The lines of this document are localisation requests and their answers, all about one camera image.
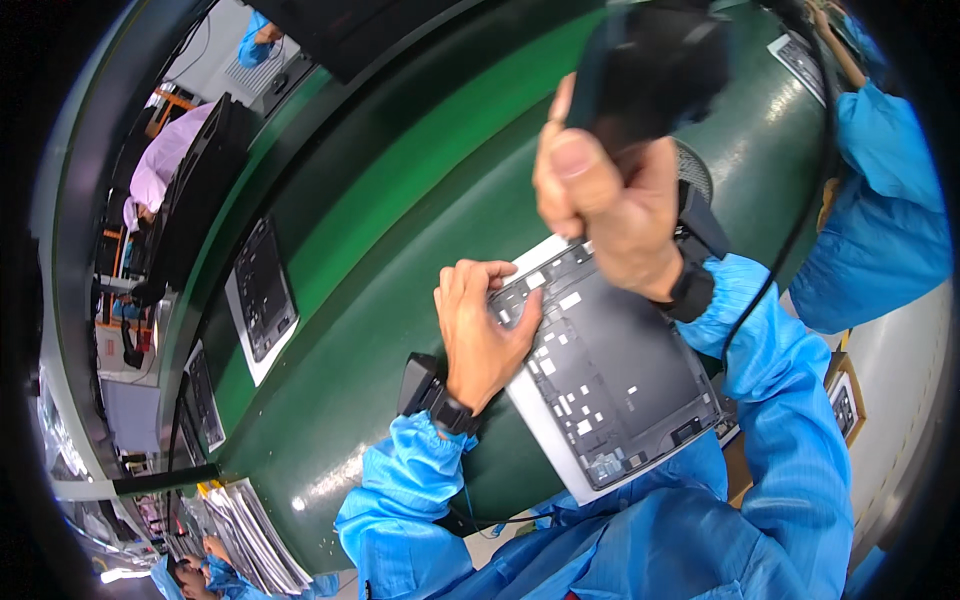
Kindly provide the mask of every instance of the hand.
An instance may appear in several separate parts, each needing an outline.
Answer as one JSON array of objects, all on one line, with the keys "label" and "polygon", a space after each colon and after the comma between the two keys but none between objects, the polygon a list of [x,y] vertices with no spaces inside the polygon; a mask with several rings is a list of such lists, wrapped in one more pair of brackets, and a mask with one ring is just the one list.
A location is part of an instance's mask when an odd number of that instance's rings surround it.
[{"label": "hand", "polygon": [[565,130],[573,95],[567,75],[540,132],[534,167],[537,211],[547,226],[593,241],[593,256],[607,280],[657,302],[669,302],[683,271],[673,241],[677,227],[677,155],[669,137],[637,149],[637,171],[624,187],[600,142]]},{"label": "hand", "polygon": [[269,44],[278,41],[281,37],[283,37],[283,32],[280,28],[273,23],[267,23],[253,36],[253,43]]},{"label": "hand", "polygon": [[539,288],[527,296],[523,315],[512,330],[501,327],[487,312],[487,290],[501,288],[503,277],[513,273],[516,265],[509,262],[464,259],[440,271],[440,287],[433,291],[449,361],[446,388],[474,416],[516,374],[540,324]]},{"label": "hand", "polygon": [[827,6],[829,6],[834,11],[839,12],[843,16],[847,16],[847,11],[845,11],[844,8],[839,4],[837,4],[836,2],[827,2]]},{"label": "hand", "polygon": [[187,561],[188,563],[190,563],[190,566],[192,566],[193,568],[195,568],[195,569],[197,569],[197,570],[200,570],[201,563],[203,562],[203,559],[201,559],[201,558],[200,558],[199,556],[197,556],[196,554],[186,554],[186,555],[184,555],[183,557],[186,559],[186,561]]},{"label": "hand", "polygon": [[813,28],[817,30],[820,37],[833,35],[827,14],[813,0],[806,0],[806,13],[813,21]]},{"label": "hand", "polygon": [[228,564],[230,562],[224,543],[216,536],[204,536],[204,552],[208,555],[212,554]]}]

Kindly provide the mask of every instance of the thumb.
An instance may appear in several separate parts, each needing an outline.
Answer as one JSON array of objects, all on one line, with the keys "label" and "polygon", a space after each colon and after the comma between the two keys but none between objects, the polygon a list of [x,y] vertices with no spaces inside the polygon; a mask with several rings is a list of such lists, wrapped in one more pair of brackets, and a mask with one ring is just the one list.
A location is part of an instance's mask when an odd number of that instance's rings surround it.
[{"label": "thumb", "polygon": [[616,206],[623,178],[597,138],[582,130],[560,132],[550,147],[550,163],[580,214],[597,217]]},{"label": "thumb", "polygon": [[527,301],[523,306],[523,314],[516,323],[510,337],[521,341],[526,347],[533,344],[534,334],[537,333],[537,327],[540,326],[540,319],[543,318],[543,290],[537,288],[527,296]]}]

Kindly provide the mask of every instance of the green workbench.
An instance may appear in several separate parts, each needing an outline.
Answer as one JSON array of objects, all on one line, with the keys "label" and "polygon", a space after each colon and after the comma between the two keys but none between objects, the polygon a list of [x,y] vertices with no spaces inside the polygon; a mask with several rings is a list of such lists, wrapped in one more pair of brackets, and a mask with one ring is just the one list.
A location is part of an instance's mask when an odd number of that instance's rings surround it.
[{"label": "green workbench", "polygon": [[[771,15],[749,5],[725,13],[733,21],[733,82],[707,121],[677,136],[708,166],[713,210],[734,250],[769,264],[810,196],[823,109],[766,50],[780,35]],[[536,138],[552,89],[575,67],[598,17],[531,36],[403,127],[397,114],[405,105],[394,112],[376,93],[339,120],[333,110],[305,117],[330,93],[317,72],[254,142],[252,164],[207,239],[175,326],[196,326],[204,340],[228,433],[212,458],[226,478],[251,478],[307,570],[350,566],[334,542],[333,519],[360,483],[364,450],[388,434],[407,355],[442,351],[431,297],[438,271],[461,257],[509,260],[548,235],[530,184]],[[417,61],[401,68],[416,69]],[[304,118],[314,122],[304,126]],[[335,123],[310,137],[324,119]],[[365,155],[373,146],[376,153]],[[275,177],[258,180],[262,169]],[[268,208],[301,320],[255,389],[222,289],[208,282],[218,281],[212,274],[232,259],[243,227]],[[781,286],[813,238],[811,220]],[[165,364],[177,360],[172,350],[164,356]],[[477,517],[509,517],[561,489],[509,399],[499,396],[484,416],[481,443],[464,459]],[[455,502],[464,506],[460,496]]]}]

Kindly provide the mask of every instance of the cardboard box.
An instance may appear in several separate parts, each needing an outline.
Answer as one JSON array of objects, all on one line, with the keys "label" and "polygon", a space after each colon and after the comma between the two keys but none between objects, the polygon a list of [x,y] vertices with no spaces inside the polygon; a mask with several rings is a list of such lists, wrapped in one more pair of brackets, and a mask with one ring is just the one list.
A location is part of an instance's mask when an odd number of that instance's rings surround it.
[{"label": "cardboard box", "polygon": [[[863,428],[863,423],[867,421],[867,412],[863,408],[863,394],[860,392],[860,383],[856,379],[850,356],[846,352],[836,351],[830,357],[827,375],[824,377],[824,388],[829,390],[832,383],[844,372],[850,377],[853,404],[857,414],[857,422],[847,434],[847,448],[849,448],[860,433],[860,429]],[[745,437],[745,433],[736,436],[723,451],[723,457],[727,463],[727,501],[736,509],[743,504],[743,495],[754,486],[753,476],[747,468],[747,457],[743,453]]]}]

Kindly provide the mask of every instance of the wrist strap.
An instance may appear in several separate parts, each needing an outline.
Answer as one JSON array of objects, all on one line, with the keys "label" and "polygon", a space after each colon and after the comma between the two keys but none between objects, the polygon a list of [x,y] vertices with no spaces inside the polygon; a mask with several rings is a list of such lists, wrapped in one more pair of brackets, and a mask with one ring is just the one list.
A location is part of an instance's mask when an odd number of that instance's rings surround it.
[{"label": "wrist strap", "polygon": [[437,401],[430,407],[430,418],[433,424],[450,435],[466,433],[476,435],[480,427],[480,419],[473,416],[473,411],[461,404],[443,387]]},{"label": "wrist strap", "polygon": [[681,323],[693,323],[707,311],[713,300],[713,274],[704,269],[703,262],[690,257],[679,246],[684,258],[684,270],[670,290],[670,302],[653,302],[667,317]]}]

